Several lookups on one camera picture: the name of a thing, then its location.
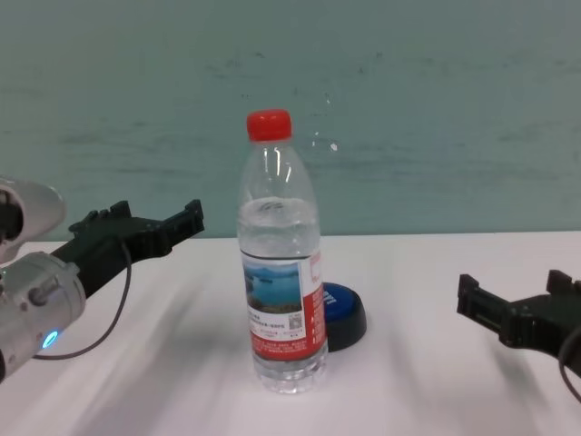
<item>blue button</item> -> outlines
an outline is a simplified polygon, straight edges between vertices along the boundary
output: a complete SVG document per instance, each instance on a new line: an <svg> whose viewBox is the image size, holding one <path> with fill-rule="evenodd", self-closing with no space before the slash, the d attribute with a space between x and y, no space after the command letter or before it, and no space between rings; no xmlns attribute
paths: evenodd
<svg viewBox="0 0 581 436"><path fill-rule="evenodd" d="M353 291L335 283L323 284L325 322L340 320L353 312L355 297Z"/></svg>
<svg viewBox="0 0 581 436"><path fill-rule="evenodd" d="M50 332L48 333L48 335L46 336L46 338L44 338L44 342L43 342L43 348L48 348L50 347L54 341L56 341L56 337L58 336L58 332Z"/></svg>

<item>red bottle cap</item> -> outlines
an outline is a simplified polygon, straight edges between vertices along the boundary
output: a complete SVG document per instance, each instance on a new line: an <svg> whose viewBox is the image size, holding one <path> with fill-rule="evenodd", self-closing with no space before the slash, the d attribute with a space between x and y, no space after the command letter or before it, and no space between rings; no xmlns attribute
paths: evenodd
<svg viewBox="0 0 581 436"><path fill-rule="evenodd" d="M246 118L251 141L281 141L292 136L291 116L284 109L253 112Z"/></svg>

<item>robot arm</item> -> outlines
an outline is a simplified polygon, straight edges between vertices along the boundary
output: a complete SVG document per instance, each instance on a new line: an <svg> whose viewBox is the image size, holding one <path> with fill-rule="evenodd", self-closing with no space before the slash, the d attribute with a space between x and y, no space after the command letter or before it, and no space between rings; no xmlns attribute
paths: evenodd
<svg viewBox="0 0 581 436"><path fill-rule="evenodd" d="M0 178L0 194L2 263L59 224L64 202L51 188L6 178ZM74 238L52 254L30 253L0 269L0 381L50 346L128 258L137 263L165 256L201 232L202 206L195 200L167 220L155 221L133 217L129 204L120 202L89 213L70 230Z"/></svg>
<svg viewBox="0 0 581 436"><path fill-rule="evenodd" d="M508 302L480 288L467 274L460 276L458 313L498 334L510 348L546 353L556 359L568 338L581 326L581 282L558 270L549 272L547 295ZM581 347L571 347L563 364L581 377Z"/></svg>
<svg viewBox="0 0 581 436"><path fill-rule="evenodd" d="M0 265L10 262L23 243L53 230L66 215L53 188L0 175Z"/></svg>

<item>teal wall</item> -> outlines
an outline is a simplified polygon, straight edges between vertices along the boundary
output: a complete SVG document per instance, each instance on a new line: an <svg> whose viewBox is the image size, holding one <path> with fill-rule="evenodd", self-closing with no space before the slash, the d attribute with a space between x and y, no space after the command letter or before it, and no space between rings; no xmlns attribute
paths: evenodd
<svg viewBox="0 0 581 436"><path fill-rule="evenodd" d="M326 234L579 229L580 16L578 0L2 0L0 173L56 187L67 224L201 198L205 236L232 236L245 116L280 106Z"/></svg>

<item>blue led light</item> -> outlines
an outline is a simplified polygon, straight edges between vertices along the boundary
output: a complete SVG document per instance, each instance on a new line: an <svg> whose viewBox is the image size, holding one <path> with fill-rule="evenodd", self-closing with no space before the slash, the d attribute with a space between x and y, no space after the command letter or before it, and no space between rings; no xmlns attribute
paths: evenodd
<svg viewBox="0 0 581 436"><path fill-rule="evenodd" d="M43 348L50 347L53 344L53 342L56 341L57 336L58 336L57 331L48 333L48 336L46 336L46 338L44 339Z"/></svg>

